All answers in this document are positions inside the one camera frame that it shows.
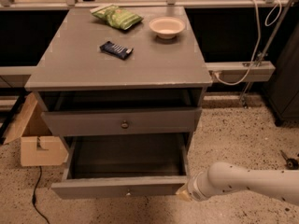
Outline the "white and yellow gripper body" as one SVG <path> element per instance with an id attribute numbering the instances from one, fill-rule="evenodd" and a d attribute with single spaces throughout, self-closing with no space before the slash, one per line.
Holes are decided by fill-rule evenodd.
<path id="1" fill-rule="evenodd" d="M 194 175 L 176 191 L 176 196 L 186 202 L 205 201 L 208 199 L 204 193 L 206 182 L 206 175 Z"/>

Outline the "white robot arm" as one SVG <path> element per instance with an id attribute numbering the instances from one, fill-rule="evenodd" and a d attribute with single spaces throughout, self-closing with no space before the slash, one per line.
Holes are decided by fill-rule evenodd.
<path id="1" fill-rule="evenodd" d="M 187 202 L 201 202 L 243 190 L 298 205 L 299 171 L 252 170 L 227 162 L 215 162 L 205 171 L 192 176 L 176 195 Z"/>

